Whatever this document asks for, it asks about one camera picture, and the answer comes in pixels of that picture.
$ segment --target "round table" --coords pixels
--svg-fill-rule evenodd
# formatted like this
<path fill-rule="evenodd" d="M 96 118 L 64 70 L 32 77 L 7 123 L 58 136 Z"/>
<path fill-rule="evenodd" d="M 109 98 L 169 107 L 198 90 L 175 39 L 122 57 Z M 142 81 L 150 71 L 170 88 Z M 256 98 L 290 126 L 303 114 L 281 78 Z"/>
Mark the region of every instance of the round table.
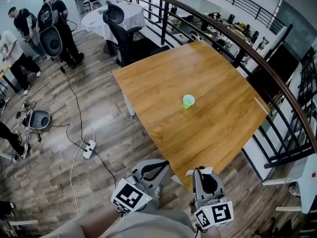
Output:
<path fill-rule="evenodd" d="M 137 26 L 145 26 L 143 8 L 139 4 L 118 2 L 115 5 L 119 6 L 124 12 L 124 20 L 119 25 L 125 30 Z M 95 32 L 96 34 L 103 36 L 107 41 L 118 43 L 108 25 L 104 23 L 103 13 L 100 14 L 100 11 L 107 10 L 107 7 L 108 6 L 103 6 L 88 13 L 81 21 L 82 29 L 89 32 Z"/>

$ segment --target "power strip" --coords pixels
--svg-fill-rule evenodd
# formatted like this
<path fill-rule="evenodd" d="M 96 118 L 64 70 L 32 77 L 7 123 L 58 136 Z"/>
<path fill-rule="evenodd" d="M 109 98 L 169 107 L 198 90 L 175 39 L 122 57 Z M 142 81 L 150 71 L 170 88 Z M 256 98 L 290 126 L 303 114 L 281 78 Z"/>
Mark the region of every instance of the power strip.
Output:
<path fill-rule="evenodd" d="M 86 150 L 83 153 L 83 156 L 85 159 L 90 159 L 95 147 L 96 147 L 96 142 L 89 140 Z"/>

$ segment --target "plastic cup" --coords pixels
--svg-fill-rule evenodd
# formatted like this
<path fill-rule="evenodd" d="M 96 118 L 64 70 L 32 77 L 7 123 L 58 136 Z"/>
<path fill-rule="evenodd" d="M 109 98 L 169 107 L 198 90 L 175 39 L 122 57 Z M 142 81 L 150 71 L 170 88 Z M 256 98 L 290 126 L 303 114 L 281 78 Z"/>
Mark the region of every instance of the plastic cup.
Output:
<path fill-rule="evenodd" d="M 194 96 L 187 94 L 183 97 L 183 107 L 189 109 L 195 103 Z"/>

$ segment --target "floor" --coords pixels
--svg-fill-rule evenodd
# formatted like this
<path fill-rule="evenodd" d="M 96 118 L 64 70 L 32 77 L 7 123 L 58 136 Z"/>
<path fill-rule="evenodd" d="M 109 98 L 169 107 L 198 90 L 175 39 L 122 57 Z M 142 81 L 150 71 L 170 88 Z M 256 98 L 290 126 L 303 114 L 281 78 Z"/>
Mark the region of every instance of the floor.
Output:
<path fill-rule="evenodd" d="M 104 163 L 119 180 L 138 161 L 162 158 L 138 118 L 132 118 L 128 113 L 112 74 L 119 67 L 115 58 L 103 53 L 103 38 L 83 31 L 76 34 L 74 40 L 78 49 L 85 53 L 85 60 L 75 70 L 67 66 L 65 70 L 78 96 L 83 131 L 91 129 L 96 133 L 97 152 Z M 36 101 L 37 109 L 51 113 L 52 125 L 70 123 L 68 135 L 80 144 L 80 117 L 67 78 L 56 62 L 45 61 L 41 69 L 40 78 L 29 76 L 28 96 L 22 92 L 9 92 L 11 100 L 0 120 L 12 131 L 19 129 L 22 132 L 22 118 L 15 119 L 15 114 L 25 100 Z M 88 133 L 86 140 L 92 137 Z M 0 143 L 1 152 L 12 153 L 7 141 L 1 139 Z M 77 146 L 68 141 L 65 128 L 61 127 L 51 127 L 43 132 L 41 143 L 33 134 L 29 143 L 30 154 L 17 165 L 0 159 L 0 199 L 16 204 L 16 220 L 38 219 L 40 223 L 28 226 L 27 230 L 42 235 L 77 216 L 69 182 Z M 114 181 L 96 155 L 84 160 L 79 152 L 72 177 L 81 215 L 110 204 Z M 294 225 L 301 219 L 300 213 L 275 212 L 276 206 L 299 205 L 299 199 L 291 196 L 285 185 L 263 187 L 243 153 L 232 160 L 220 178 L 233 201 L 235 215 L 233 222 L 219 228 L 223 238 L 253 237 L 256 229 L 264 231 L 269 226 L 273 216 L 278 227 L 288 219 L 294 220 Z M 161 197 L 164 208 L 180 208 L 190 214 L 188 204 L 192 198 L 192 194 L 170 179 L 164 182 Z"/>

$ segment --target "wooden handrail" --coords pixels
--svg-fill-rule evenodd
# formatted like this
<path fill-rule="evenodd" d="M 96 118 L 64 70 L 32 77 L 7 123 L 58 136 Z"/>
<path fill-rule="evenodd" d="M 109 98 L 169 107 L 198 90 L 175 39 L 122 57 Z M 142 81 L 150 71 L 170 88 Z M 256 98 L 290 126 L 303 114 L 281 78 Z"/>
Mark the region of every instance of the wooden handrail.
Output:
<path fill-rule="evenodd" d="M 296 100 L 295 96 L 292 94 L 292 92 L 289 90 L 285 82 L 281 79 L 281 77 L 272 69 L 272 67 L 254 50 L 251 48 L 249 44 L 247 44 L 245 41 L 243 41 L 239 36 L 232 33 L 230 30 L 228 30 L 225 26 L 220 24 L 215 19 L 212 19 L 210 17 L 207 17 L 206 15 L 198 12 L 194 8 L 180 2 L 177 0 L 163 0 L 165 2 L 168 2 L 172 5 L 175 5 L 176 7 L 179 7 L 188 13 L 196 16 L 197 18 L 200 18 L 203 21 L 206 21 L 211 25 L 213 28 L 217 29 L 219 32 L 227 36 L 231 41 L 233 41 L 238 47 L 240 47 L 242 50 L 245 51 L 246 54 L 250 56 L 261 68 L 263 68 L 276 82 L 276 84 L 280 87 L 282 93 L 284 94 L 285 98 L 293 108 L 294 112 L 297 114 L 298 119 L 301 121 L 301 124 L 303 126 L 303 129 L 309 138 L 312 147 L 315 152 L 317 152 L 317 140 L 316 137 L 310 127 L 310 124 L 308 120 L 306 119 L 306 115 L 304 114 L 301 106 L 299 105 L 298 101 Z"/>

